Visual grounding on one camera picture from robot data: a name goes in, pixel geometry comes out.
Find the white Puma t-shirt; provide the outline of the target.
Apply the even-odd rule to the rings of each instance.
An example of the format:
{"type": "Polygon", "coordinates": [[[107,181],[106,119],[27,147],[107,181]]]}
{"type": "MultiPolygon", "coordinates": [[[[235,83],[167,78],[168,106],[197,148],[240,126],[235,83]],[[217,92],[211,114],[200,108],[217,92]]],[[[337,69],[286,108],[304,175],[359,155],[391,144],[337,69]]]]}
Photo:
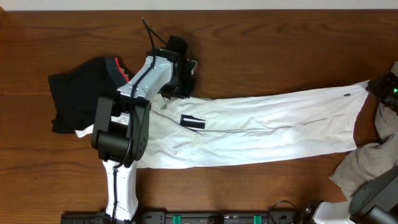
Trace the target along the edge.
{"type": "Polygon", "coordinates": [[[236,166],[351,151],[366,85],[216,100],[157,95],[138,166],[236,166]]]}

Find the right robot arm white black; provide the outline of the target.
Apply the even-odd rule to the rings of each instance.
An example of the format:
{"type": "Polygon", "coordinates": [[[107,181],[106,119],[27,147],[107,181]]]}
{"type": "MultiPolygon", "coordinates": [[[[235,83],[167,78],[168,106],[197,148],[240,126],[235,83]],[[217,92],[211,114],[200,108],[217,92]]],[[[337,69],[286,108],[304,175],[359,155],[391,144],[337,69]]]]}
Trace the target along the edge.
{"type": "Polygon", "coordinates": [[[309,223],[397,223],[397,72],[371,80],[379,105],[374,125],[381,143],[349,153],[331,175],[347,202],[322,202],[309,223]]]}

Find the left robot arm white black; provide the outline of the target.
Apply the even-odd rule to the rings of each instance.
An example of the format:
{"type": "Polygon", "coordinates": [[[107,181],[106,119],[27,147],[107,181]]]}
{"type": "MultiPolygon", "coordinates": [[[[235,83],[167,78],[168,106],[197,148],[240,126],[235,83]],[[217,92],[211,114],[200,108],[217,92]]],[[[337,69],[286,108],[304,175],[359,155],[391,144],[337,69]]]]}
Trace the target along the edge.
{"type": "Polygon", "coordinates": [[[187,59],[188,44],[170,36],[164,48],[153,48],[145,64],[114,95],[100,96],[91,138],[103,161],[108,205],[103,223],[132,223],[138,208],[137,163],[149,140],[151,102],[158,93],[188,98],[197,62],[187,59]]]}

